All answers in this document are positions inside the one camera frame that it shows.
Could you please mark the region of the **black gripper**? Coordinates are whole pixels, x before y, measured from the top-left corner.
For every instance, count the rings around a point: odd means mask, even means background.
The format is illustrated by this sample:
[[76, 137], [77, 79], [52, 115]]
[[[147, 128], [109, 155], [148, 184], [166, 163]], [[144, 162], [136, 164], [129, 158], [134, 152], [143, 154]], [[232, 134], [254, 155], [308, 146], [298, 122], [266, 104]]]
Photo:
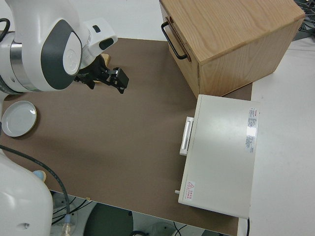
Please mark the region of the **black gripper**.
[[102, 79], [108, 82], [108, 85], [115, 87], [120, 94], [123, 94], [128, 86], [129, 78], [120, 67], [113, 70], [107, 70], [105, 60], [99, 55], [87, 67], [80, 69], [78, 75], [74, 78], [75, 82], [81, 82], [90, 89], [94, 89], [95, 82]]

